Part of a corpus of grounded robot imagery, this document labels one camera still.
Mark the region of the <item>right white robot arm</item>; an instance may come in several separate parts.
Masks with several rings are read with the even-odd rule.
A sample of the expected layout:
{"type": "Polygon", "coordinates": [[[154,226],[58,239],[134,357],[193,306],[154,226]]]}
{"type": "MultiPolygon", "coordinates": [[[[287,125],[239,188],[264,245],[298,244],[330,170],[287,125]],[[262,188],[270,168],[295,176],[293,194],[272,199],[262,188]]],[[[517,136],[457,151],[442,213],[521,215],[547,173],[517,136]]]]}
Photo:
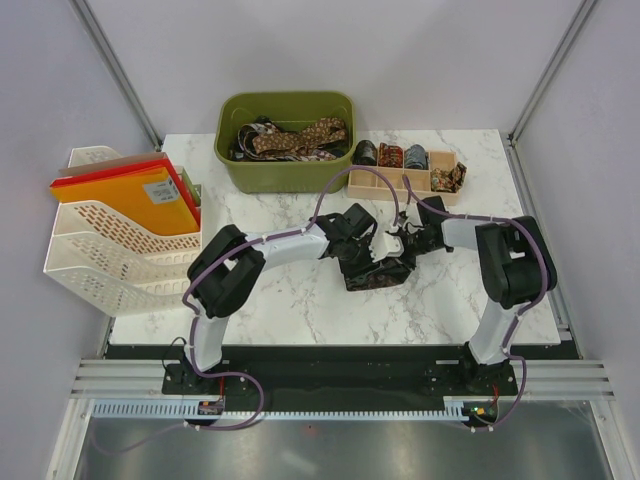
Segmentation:
{"type": "Polygon", "coordinates": [[[478,328],[466,344],[472,360],[458,368],[467,392],[483,392],[494,381],[491,365],[511,357],[522,317],[557,285],[557,271],[537,221],[454,214],[439,196],[416,201],[421,221],[436,229],[436,246],[478,254],[482,285],[488,296],[478,328]]]}

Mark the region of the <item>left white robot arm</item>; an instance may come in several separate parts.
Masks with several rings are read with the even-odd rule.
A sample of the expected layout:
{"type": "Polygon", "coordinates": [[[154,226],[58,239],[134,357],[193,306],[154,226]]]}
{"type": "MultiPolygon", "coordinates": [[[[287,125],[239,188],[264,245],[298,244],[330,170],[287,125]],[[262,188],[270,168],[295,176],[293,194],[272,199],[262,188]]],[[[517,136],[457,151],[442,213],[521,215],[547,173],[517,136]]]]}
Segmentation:
{"type": "Polygon", "coordinates": [[[198,393],[216,388],[229,319],[244,306],[262,273],[297,261],[349,261],[368,254],[376,230],[375,218],[359,204],[263,234],[246,234],[234,224],[223,227],[187,270],[183,303],[194,319],[185,346],[190,362],[185,382],[198,393]]]}

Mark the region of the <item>dark paisley tie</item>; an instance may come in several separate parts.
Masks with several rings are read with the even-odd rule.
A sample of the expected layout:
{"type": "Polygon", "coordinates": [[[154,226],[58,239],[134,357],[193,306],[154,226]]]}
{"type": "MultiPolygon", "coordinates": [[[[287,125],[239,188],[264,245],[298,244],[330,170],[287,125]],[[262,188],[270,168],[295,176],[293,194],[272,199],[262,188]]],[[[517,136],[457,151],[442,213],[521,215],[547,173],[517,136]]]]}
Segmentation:
{"type": "Polygon", "coordinates": [[[368,291],[402,285],[416,269],[416,259],[387,257],[373,262],[362,258],[339,265],[348,291],[368,291]]]}

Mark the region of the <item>gold floral tie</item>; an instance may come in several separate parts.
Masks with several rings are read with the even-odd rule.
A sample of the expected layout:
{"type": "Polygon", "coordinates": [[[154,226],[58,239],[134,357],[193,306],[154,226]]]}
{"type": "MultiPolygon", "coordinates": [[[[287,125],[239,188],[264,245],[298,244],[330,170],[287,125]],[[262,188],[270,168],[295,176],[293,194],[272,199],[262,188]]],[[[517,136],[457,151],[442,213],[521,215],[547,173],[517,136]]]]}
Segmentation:
{"type": "Polygon", "coordinates": [[[467,167],[457,162],[450,169],[436,168],[431,173],[431,189],[435,192],[458,193],[464,185],[467,167]]]}

